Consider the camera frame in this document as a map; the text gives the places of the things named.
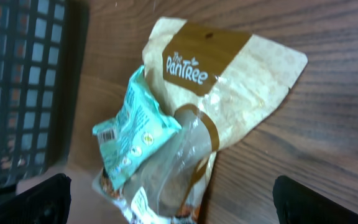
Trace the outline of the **teal wipes packet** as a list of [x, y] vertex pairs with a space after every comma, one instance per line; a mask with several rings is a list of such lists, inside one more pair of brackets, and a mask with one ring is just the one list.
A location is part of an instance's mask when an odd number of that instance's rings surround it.
[[161, 110], [144, 78], [144, 66], [140, 66], [129, 79], [117, 115], [93, 127], [112, 189], [122, 187], [179, 130], [176, 119]]

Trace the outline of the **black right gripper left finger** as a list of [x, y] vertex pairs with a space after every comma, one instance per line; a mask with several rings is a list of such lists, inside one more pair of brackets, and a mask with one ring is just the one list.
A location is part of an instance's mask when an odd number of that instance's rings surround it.
[[0, 202], [0, 224], [66, 224], [71, 205], [71, 179], [59, 173]]

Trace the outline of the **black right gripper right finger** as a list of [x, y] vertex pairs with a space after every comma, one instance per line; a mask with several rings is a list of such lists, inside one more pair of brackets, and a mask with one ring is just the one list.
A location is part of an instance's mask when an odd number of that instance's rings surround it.
[[273, 186], [280, 224], [358, 224], [358, 214], [285, 176]]

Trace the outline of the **brown PaniTree snack pouch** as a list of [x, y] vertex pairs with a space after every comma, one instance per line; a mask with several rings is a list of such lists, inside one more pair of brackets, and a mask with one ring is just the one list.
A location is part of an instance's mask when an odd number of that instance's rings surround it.
[[144, 78], [181, 130], [117, 190], [104, 170], [94, 189], [129, 223], [196, 223], [217, 153], [286, 98], [308, 59], [255, 34], [161, 17], [142, 52]]

